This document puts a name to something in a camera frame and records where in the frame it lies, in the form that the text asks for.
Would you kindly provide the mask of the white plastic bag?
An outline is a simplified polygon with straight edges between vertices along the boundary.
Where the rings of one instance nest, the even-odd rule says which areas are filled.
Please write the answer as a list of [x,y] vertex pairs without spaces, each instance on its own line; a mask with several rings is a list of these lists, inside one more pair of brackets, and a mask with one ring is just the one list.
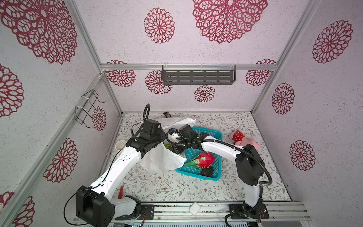
[[[156,121],[161,123],[164,132],[168,132],[171,128],[180,129],[188,124],[193,127],[196,124],[196,119],[190,117],[174,117],[174,118],[157,118]],[[158,144],[156,148],[151,149],[140,160],[140,166],[151,173],[163,174],[170,170],[181,168],[186,162],[184,155],[176,154],[167,149],[164,143]]]

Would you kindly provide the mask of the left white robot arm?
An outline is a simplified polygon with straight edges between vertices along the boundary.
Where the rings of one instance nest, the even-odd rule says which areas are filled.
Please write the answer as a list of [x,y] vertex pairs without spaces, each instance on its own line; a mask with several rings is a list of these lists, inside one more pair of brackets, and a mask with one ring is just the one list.
[[149,152],[165,140],[165,132],[158,121],[146,119],[141,129],[121,149],[110,168],[89,187],[81,186],[75,193],[76,217],[93,227],[106,227],[114,218],[129,216],[138,218],[141,213],[140,200],[125,196],[112,202],[128,172]]

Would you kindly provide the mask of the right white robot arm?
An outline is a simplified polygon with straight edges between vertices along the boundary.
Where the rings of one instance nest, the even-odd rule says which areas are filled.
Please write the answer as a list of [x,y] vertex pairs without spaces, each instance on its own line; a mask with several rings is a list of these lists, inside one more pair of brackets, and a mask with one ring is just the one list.
[[207,133],[195,132],[189,125],[181,129],[169,129],[166,139],[172,144],[173,151],[183,153],[189,148],[211,152],[234,161],[237,174],[244,183],[245,198],[243,204],[230,206],[228,218],[268,218],[266,205],[263,203],[263,185],[272,184],[272,177],[256,148],[233,145],[210,136]]

